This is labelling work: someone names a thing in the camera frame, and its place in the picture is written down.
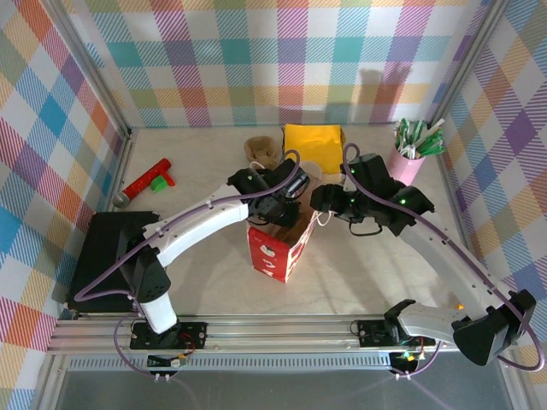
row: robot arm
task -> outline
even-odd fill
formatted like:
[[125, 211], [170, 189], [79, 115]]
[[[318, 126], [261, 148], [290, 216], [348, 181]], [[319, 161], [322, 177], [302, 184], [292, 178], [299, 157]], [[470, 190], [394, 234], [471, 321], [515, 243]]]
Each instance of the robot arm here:
[[[349, 166], [352, 176], [366, 190], [439, 227], [432, 203], [415, 187], [392, 179], [381, 157], [364, 155], [350, 162]], [[417, 336], [455, 343], [473, 363], [484, 366], [522, 335], [521, 322], [492, 293], [493, 288], [483, 284], [450, 246], [452, 240], [446, 239], [449, 236], [447, 228], [440, 228], [446, 234], [445, 238], [433, 235], [422, 221], [373, 201], [354, 189], [355, 186], [348, 184], [345, 188], [322, 185], [314, 190], [311, 206], [321, 212], [332, 212], [335, 217], [349, 222], [350, 229], [352, 224], [361, 223], [367, 217], [374, 218], [380, 227], [387, 227], [422, 255], [464, 306], [464, 310], [455, 310], [426, 307], [411, 300], [400, 302], [385, 314], [385, 330], [393, 335], [394, 344]], [[476, 261], [469, 251], [463, 248], [463, 252], [467, 258]], [[486, 277], [496, 282], [480, 263], [477, 264]], [[509, 301], [529, 320], [536, 304], [532, 295], [526, 290], [510, 292], [499, 281], [495, 285], [504, 295], [510, 295]]]
[[[281, 190], [266, 196], [253, 195], [283, 182], [295, 166], [293, 160], [285, 160], [273, 171], [239, 170], [205, 200], [166, 220], [144, 228], [124, 226], [118, 246], [119, 257], [138, 243], [147, 239], [150, 241], [121, 266], [121, 272], [156, 334], [177, 323], [168, 295], [171, 282], [165, 268], [185, 250], [225, 226], [250, 216], [278, 226], [293, 226], [296, 223], [300, 205], [296, 201], [297, 193], [309, 182], [302, 169], [298, 168]], [[180, 220], [182, 215], [186, 218], [177, 224], [170, 224], [173, 220]]]

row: brown teddy bear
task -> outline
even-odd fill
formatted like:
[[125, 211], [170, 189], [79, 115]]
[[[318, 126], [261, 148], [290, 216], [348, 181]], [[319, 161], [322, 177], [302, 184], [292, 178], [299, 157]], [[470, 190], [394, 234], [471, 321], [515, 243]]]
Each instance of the brown teddy bear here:
[[[275, 169], [279, 165], [279, 147], [271, 137], [249, 138], [244, 149], [249, 162], [258, 162], [267, 169]], [[250, 167], [257, 169], [259, 166], [251, 163]]]

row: white table surface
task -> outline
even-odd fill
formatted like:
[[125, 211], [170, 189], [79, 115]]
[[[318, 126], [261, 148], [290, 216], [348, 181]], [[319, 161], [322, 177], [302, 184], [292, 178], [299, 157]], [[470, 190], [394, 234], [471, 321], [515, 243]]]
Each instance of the white table surface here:
[[[348, 142], [362, 153], [387, 158], [392, 126], [345, 126]], [[133, 181], [162, 157], [177, 183], [159, 193], [146, 190], [124, 210], [153, 210], [163, 218], [201, 201], [248, 162], [244, 141], [268, 135], [281, 143], [277, 126], [138, 130], [125, 181]], [[456, 238], [437, 161], [428, 158], [414, 185], [435, 204]], [[356, 227], [376, 229], [370, 221]], [[454, 307], [457, 300], [438, 275], [406, 243], [384, 231], [352, 237], [342, 220], [317, 226], [288, 284], [250, 264], [246, 224], [230, 225], [188, 249], [168, 267], [169, 295], [178, 314], [383, 313], [405, 298]]]

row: red toy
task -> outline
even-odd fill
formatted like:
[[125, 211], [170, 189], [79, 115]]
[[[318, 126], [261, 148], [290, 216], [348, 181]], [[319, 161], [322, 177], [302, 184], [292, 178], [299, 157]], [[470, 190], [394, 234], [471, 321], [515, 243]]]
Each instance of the red toy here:
[[125, 208], [129, 202], [146, 189], [153, 179], [160, 175], [165, 178], [169, 186], [175, 186], [173, 179], [168, 174], [168, 169], [171, 167], [171, 162], [168, 159], [162, 158], [151, 169], [143, 173], [131, 185], [125, 188], [122, 192], [118, 192], [112, 198], [112, 203], [117, 208]]

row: pink pen holder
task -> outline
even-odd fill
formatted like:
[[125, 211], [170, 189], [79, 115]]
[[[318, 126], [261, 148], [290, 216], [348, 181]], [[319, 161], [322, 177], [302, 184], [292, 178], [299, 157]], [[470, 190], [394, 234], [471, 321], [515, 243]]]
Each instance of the pink pen holder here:
[[426, 157], [423, 156], [418, 160], [409, 160], [402, 156], [394, 146], [387, 162], [387, 172], [393, 179], [401, 181], [405, 185], [411, 185], [425, 159]]

